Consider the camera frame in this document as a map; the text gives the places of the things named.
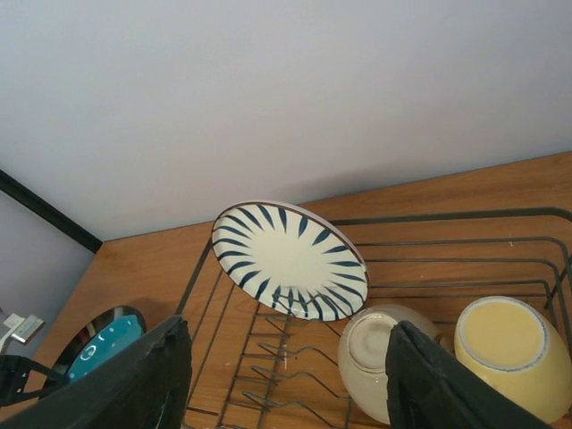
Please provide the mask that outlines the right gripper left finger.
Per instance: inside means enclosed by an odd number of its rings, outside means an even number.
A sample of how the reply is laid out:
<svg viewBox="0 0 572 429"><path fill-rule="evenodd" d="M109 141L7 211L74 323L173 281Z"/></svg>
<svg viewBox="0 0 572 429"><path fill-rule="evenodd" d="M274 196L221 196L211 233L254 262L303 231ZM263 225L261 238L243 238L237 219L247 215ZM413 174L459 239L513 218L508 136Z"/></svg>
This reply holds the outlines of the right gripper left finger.
<svg viewBox="0 0 572 429"><path fill-rule="evenodd" d="M180 428L187 407L192 341L172 315L92 372L10 416L3 428ZM25 391L47 386L31 373Z"/></svg>

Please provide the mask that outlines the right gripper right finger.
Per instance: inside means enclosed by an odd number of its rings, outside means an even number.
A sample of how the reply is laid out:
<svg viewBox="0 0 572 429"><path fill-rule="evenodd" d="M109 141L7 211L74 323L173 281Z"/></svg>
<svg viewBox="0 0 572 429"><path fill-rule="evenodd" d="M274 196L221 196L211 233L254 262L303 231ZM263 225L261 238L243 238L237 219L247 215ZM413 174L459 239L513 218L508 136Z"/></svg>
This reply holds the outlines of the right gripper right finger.
<svg viewBox="0 0 572 429"><path fill-rule="evenodd" d="M470 372L409 321L391 330L385 359L393 428L547 428Z"/></svg>

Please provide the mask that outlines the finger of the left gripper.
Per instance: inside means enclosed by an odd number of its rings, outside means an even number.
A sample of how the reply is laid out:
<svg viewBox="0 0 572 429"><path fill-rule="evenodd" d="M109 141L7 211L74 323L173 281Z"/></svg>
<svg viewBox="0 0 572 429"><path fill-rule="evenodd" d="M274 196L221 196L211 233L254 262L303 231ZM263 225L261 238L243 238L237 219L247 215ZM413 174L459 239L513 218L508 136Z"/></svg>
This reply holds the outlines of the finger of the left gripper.
<svg viewBox="0 0 572 429"><path fill-rule="evenodd" d="M47 378L47 386L35 391L25 391L31 373ZM67 385L67 376L39 364L28 357L1 356L1 407L9 407L32 399L42 399Z"/></svg>

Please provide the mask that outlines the dark plate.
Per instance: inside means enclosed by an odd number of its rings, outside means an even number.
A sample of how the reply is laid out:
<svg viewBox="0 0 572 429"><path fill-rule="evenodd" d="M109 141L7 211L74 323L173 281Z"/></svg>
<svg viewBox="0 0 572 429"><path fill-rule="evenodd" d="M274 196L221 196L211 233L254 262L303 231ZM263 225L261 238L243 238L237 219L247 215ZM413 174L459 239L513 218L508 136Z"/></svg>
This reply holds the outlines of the dark plate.
<svg viewBox="0 0 572 429"><path fill-rule="evenodd" d="M95 317L91 322L86 324L68 343L64 348L58 359L55 361L53 369L60 373L65 374L69 370L73 360L79 355L80 351L92 340L95 335L109 325L113 320L123 315L135 315L141 326L144 328L144 333L147 331L147 324L143 315L131 306L118 306L106 310L104 313Z"/></svg>

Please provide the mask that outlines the teal dotted plate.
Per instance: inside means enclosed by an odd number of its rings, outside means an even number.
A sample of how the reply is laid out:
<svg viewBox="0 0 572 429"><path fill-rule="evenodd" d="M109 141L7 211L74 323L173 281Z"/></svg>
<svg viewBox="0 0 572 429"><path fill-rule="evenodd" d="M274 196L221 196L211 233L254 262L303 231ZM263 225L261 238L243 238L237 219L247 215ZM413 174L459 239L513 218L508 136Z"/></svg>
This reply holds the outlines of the teal dotted plate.
<svg viewBox="0 0 572 429"><path fill-rule="evenodd" d="M80 351L66 373L71 383L92 372L142 336L144 328L135 315L113 320Z"/></svg>

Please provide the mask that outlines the white floral bowl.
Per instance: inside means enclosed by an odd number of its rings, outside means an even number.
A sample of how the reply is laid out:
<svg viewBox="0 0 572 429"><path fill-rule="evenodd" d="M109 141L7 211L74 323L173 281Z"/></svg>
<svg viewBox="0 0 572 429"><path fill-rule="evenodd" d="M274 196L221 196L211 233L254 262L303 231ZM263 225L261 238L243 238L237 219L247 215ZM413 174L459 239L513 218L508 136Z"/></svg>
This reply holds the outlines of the white floral bowl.
<svg viewBox="0 0 572 429"><path fill-rule="evenodd" d="M385 359L392 328L409 321L446 350L447 339L433 322L417 311L395 304L377 305L355 314L344 328L338 347L341 379L354 402L374 420L388 424Z"/></svg>

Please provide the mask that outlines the yellow mug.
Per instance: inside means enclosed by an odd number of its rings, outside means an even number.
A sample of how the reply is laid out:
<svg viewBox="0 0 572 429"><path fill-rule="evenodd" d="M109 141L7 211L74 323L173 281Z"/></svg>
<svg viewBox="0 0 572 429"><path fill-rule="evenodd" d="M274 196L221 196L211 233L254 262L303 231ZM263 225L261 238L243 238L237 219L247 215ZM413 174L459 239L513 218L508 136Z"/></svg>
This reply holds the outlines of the yellow mug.
<svg viewBox="0 0 572 429"><path fill-rule="evenodd" d="M490 387L551 424L571 407L571 357L554 326L519 299L469 304L454 335L457 360Z"/></svg>

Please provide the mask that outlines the white blue striped plate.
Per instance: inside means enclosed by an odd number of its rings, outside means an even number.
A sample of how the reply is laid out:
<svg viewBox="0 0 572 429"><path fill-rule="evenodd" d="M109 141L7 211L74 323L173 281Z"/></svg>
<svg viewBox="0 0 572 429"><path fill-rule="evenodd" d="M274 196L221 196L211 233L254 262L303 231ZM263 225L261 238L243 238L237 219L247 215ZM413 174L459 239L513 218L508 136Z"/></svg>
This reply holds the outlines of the white blue striped plate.
<svg viewBox="0 0 572 429"><path fill-rule="evenodd" d="M369 279L357 247L300 206L264 200L230 206L215 219L211 241L229 278L279 313L330 322L366 303Z"/></svg>

